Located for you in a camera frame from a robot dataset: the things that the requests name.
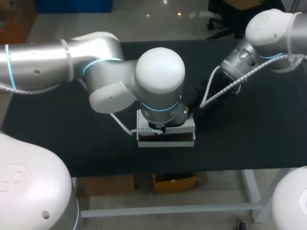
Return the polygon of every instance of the blue bin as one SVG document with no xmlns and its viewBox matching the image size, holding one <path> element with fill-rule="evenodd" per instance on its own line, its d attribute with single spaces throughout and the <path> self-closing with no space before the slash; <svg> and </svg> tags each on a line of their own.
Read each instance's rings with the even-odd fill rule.
<svg viewBox="0 0 307 230">
<path fill-rule="evenodd" d="M 34 0 L 38 13 L 106 13 L 112 0 Z"/>
</svg>

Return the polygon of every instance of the chair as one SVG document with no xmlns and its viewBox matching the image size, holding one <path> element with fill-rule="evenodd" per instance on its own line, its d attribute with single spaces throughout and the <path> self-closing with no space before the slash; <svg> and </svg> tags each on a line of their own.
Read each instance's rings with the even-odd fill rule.
<svg viewBox="0 0 307 230">
<path fill-rule="evenodd" d="M 213 23 L 218 23 L 226 29 L 208 37 L 208 39 L 218 39 L 231 34 L 234 34 L 235 38 L 243 38 L 248 22 L 255 15 L 274 8 L 285 12 L 281 0 L 265 0 L 261 5 L 246 10 L 238 10 L 223 0 L 209 0 L 208 11 L 218 13 L 222 19 L 210 18 L 207 24 L 208 29 L 214 28 Z"/>
</svg>

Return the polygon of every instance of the floor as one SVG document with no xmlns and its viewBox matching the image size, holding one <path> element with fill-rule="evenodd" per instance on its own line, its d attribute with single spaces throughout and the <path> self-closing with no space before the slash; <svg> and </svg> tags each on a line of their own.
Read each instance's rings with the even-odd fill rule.
<svg viewBox="0 0 307 230">
<path fill-rule="evenodd" d="M 208 0 L 114 0 L 112 13 L 41 14 L 28 42 L 69 39 L 96 31 L 111 32 L 121 42 L 205 39 L 219 31 L 218 27 L 207 30 L 212 16 L 207 4 Z M 10 94 L 0 94 L 0 124 L 10 98 Z M 262 193 L 276 173 L 255 170 Z M 246 201 L 239 172 L 208 172 L 208 178 L 207 185 L 189 193 L 153 195 L 149 190 L 138 189 L 130 195 L 92 197 L 90 209 Z M 247 222 L 249 230 L 275 230 L 271 218 L 268 223 L 253 224 L 248 211 L 92 218 L 84 222 L 84 230 L 234 230 L 237 219 Z"/>
<path fill-rule="evenodd" d="M 277 172 L 277 169 L 254 170 L 261 195 Z M 248 201 L 239 171 L 214 171 L 207 174 L 208 183 L 200 183 L 194 191 L 166 195 L 153 194 L 148 179 L 139 177 L 135 181 L 140 188 L 133 194 L 92 197 L 90 209 L 227 204 Z M 85 219 L 83 227 L 84 230 L 235 230 L 238 219 L 248 224 L 248 230 L 276 230 L 271 217 L 265 223 L 252 223 L 250 211 L 89 218 Z"/>
<path fill-rule="evenodd" d="M 218 31 L 218 26 L 207 30 L 208 16 L 214 16 L 207 10 L 208 0 L 115 0 L 112 13 L 41 14 L 28 41 L 96 31 L 113 33 L 121 42 L 204 39 Z"/>
</svg>

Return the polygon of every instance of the silver robot arm segment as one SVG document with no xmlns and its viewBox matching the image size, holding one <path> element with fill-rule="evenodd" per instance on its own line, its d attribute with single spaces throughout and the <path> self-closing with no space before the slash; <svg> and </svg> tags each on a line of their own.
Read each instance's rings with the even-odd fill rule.
<svg viewBox="0 0 307 230">
<path fill-rule="evenodd" d="M 37 91 L 84 78 L 95 111 L 115 113 L 139 100 L 144 117 L 155 125 L 170 122 L 181 107 L 185 67 L 170 49 L 151 49 L 125 61 L 119 41 L 106 32 L 1 49 L 0 89 Z"/>
<path fill-rule="evenodd" d="M 257 14 L 246 28 L 246 38 L 222 62 L 221 69 L 237 80 L 263 62 L 282 54 L 307 54 L 307 14 L 285 13 L 272 9 Z M 282 59 L 270 64 L 270 69 L 288 72 L 302 58 Z"/>
</svg>

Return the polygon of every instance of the white spiral cable wrap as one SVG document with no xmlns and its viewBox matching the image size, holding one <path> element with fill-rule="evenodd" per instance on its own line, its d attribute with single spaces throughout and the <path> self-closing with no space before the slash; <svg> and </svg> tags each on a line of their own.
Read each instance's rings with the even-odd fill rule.
<svg viewBox="0 0 307 230">
<path fill-rule="evenodd" d="M 85 90 L 87 90 L 87 86 L 84 82 L 83 79 L 78 79 L 78 81 L 81 83 L 81 85 L 85 88 Z M 132 136 L 133 133 L 136 132 L 147 132 L 147 133 L 156 133 L 156 134 L 162 134 L 163 131 L 162 130 L 156 130 L 156 129 L 147 129 L 147 128 L 135 128 L 133 130 L 129 130 L 127 129 L 127 127 L 114 115 L 114 114 L 110 114 L 111 117 L 113 117 L 113 119 L 119 124 L 120 127 L 122 127 L 122 129 L 128 133 L 130 136 Z"/>
<path fill-rule="evenodd" d="M 304 54 L 292 54 L 292 56 L 294 58 L 303 58 L 303 59 L 307 59 L 307 56 L 304 55 Z M 263 67 L 275 62 L 275 61 L 278 61 L 278 60 L 281 60 L 281 59 L 285 59 L 285 58 L 289 58 L 289 55 L 288 54 L 283 54 L 283 55 L 280 55 L 278 57 L 274 57 L 264 63 L 262 63 L 261 65 L 257 66 L 256 68 L 254 68 L 252 71 L 248 72 L 247 74 L 245 74 L 244 76 L 242 76 L 241 78 L 237 79 L 236 81 L 232 82 L 231 84 L 229 84 L 228 86 L 226 86 L 224 89 L 222 89 L 221 91 L 219 91 L 216 95 L 212 96 L 211 98 L 209 98 L 208 100 L 206 100 L 206 98 L 204 97 L 202 102 L 201 102 L 201 105 L 200 105 L 200 108 L 203 108 L 205 105 L 207 105 L 208 103 L 210 103 L 211 101 L 213 101 L 214 99 L 218 98 L 219 96 L 221 96 L 223 93 L 227 92 L 228 90 L 230 90 L 231 88 L 235 87 L 236 85 L 238 85 L 240 82 L 246 80 L 249 76 L 251 76 L 252 74 L 256 73 L 257 71 L 259 71 L 260 69 L 262 69 Z M 209 88 L 210 88 L 210 84 L 211 84 L 211 81 L 208 82 L 207 84 L 207 90 L 209 92 Z"/>
<path fill-rule="evenodd" d="M 44 93 L 48 92 L 50 90 L 53 90 L 54 88 L 58 87 L 59 85 L 54 85 L 42 90 L 18 90 L 18 89 L 13 89 L 11 87 L 7 87 L 4 85 L 0 85 L 0 91 L 5 91 L 5 92 L 12 92 L 12 93 L 17 93 L 17 94 L 39 94 L 39 93 Z"/>
<path fill-rule="evenodd" d="M 208 84 L 207 84 L 207 88 L 206 88 L 206 91 L 205 91 L 205 95 L 202 99 L 202 102 L 201 102 L 201 105 L 207 100 L 207 97 L 208 97 L 208 93 L 209 93 L 209 89 L 210 89 L 210 86 L 211 86 L 211 82 L 213 80 L 213 77 L 216 73 L 216 71 L 220 68 L 220 66 L 217 66 L 215 67 L 215 69 L 212 71 L 212 74 L 210 75 L 209 77 L 209 80 L 208 80 Z"/>
</svg>

